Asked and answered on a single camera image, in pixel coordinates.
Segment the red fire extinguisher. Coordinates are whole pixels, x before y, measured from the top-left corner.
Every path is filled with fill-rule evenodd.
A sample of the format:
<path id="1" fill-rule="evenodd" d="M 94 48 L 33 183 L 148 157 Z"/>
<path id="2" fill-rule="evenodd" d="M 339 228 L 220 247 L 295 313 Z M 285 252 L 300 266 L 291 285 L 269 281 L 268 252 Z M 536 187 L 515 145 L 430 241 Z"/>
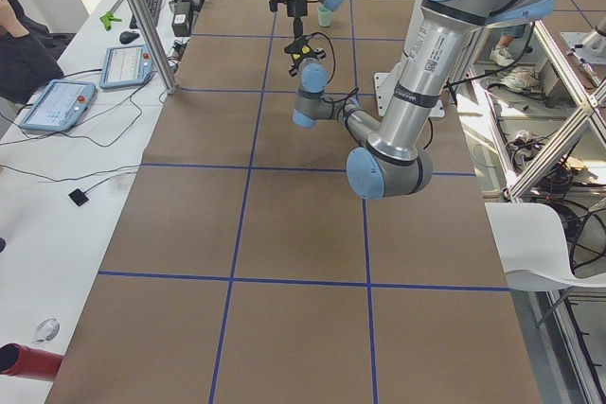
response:
<path id="1" fill-rule="evenodd" d="M 53 381 L 62 365 L 63 355 L 18 343 L 1 347 L 1 374 L 4 376 Z"/>

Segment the near teach pendant tablet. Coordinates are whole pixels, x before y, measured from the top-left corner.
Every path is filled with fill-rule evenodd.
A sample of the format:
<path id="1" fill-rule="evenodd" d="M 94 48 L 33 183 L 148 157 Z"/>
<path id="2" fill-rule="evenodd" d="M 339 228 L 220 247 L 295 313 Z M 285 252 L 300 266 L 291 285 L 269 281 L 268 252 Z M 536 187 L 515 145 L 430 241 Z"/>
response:
<path id="1" fill-rule="evenodd" d="M 93 82 L 53 79 L 19 127 L 33 132 L 65 132 L 77 124 L 97 91 Z"/>

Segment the far teach pendant tablet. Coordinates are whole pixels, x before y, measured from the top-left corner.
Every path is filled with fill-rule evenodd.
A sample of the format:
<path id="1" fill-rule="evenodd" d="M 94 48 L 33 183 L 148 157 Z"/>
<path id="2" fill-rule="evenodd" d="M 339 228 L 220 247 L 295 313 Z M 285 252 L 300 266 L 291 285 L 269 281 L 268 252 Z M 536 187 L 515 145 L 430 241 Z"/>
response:
<path id="1" fill-rule="evenodd" d="M 105 53 L 99 87 L 113 90 L 140 86 L 154 70 L 152 56 L 145 45 L 110 47 Z"/>

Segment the teach pendant tablet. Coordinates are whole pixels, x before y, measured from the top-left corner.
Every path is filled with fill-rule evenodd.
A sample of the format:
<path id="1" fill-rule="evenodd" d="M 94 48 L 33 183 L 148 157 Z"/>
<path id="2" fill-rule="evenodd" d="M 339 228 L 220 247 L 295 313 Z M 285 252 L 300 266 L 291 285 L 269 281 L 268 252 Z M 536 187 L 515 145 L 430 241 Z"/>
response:
<path id="1" fill-rule="evenodd" d="M 93 82 L 53 79 L 19 127 L 33 132 L 65 132 L 77 124 L 97 91 Z"/>
<path id="2" fill-rule="evenodd" d="M 105 53 L 99 87 L 113 90 L 140 86 L 154 70 L 152 56 L 145 45 L 110 47 Z"/>

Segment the small black square device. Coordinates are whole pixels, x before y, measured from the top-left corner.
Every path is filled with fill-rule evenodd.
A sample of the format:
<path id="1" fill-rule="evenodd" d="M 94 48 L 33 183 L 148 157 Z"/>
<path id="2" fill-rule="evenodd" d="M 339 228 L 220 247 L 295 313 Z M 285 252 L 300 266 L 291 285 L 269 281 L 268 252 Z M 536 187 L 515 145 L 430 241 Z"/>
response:
<path id="1" fill-rule="evenodd" d="M 82 206 L 89 201 L 88 196 L 79 188 L 74 189 L 68 194 L 69 199 L 76 205 Z"/>

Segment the aluminium frame post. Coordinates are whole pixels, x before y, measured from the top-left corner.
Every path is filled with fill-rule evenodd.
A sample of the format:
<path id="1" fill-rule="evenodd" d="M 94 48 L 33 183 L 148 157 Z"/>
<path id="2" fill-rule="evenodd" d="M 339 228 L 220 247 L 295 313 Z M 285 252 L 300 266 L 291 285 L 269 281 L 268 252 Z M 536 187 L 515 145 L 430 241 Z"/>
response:
<path id="1" fill-rule="evenodd" d="M 127 2 L 136 18 L 143 39 L 150 50 L 151 58 L 166 92 L 168 94 L 174 93 L 177 88 L 175 76 L 169 65 L 164 46 L 156 31 L 156 26 L 153 23 L 145 0 L 127 0 Z"/>

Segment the black power adapter box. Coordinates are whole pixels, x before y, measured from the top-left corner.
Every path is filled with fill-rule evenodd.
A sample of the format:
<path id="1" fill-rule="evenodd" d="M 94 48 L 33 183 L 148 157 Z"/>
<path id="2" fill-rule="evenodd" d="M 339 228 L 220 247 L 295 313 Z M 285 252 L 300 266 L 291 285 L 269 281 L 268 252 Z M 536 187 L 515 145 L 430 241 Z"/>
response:
<path id="1" fill-rule="evenodd" d="M 187 37 L 191 31 L 191 6 L 189 2 L 179 1 L 172 5 L 171 27 L 175 37 Z"/>

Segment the green plastic cup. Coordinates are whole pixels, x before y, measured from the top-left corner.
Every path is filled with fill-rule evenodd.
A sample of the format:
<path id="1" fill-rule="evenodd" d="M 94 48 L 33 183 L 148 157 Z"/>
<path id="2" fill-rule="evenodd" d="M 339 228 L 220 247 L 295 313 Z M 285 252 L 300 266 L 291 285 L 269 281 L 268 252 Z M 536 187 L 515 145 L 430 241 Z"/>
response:
<path id="1" fill-rule="evenodd" d="M 333 20 L 333 12 L 323 4 L 319 4 L 317 7 L 317 20 L 318 25 L 321 27 L 330 27 Z"/>

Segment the black computer mouse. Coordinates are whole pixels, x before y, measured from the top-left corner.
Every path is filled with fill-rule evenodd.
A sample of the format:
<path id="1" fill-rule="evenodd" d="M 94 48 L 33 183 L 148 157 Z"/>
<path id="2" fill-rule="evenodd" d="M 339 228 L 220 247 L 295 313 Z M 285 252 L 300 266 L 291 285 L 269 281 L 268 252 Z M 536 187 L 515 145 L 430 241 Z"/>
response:
<path id="1" fill-rule="evenodd" d="M 127 30 L 121 32 L 118 39 L 121 44 L 130 44 L 138 38 L 139 34 L 137 32 Z"/>

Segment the seated person in black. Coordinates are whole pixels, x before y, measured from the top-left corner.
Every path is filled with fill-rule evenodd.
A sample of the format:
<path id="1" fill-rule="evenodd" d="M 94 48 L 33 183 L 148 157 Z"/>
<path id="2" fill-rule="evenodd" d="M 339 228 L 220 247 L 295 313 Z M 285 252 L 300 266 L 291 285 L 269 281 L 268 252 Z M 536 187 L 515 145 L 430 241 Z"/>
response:
<path id="1" fill-rule="evenodd" d="M 38 89 L 63 76 L 27 24 L 19 0 L 1 0 L 1 97 L 15 104 L 26 104 Z"/>

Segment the green plastic clamp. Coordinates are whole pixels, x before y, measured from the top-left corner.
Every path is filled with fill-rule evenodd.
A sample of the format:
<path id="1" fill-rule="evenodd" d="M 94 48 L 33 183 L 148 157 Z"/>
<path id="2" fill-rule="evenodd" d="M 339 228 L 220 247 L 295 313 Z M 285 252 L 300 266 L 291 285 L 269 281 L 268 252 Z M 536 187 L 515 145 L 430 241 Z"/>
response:
<path id="1" fill-rule="evenodd" d="M 99 17 L 104 29 L 110 31 L 113 23 L 120 23 L 121 19 L 116 17 L 111 11 L 107 11 L 105 14 Z"/>

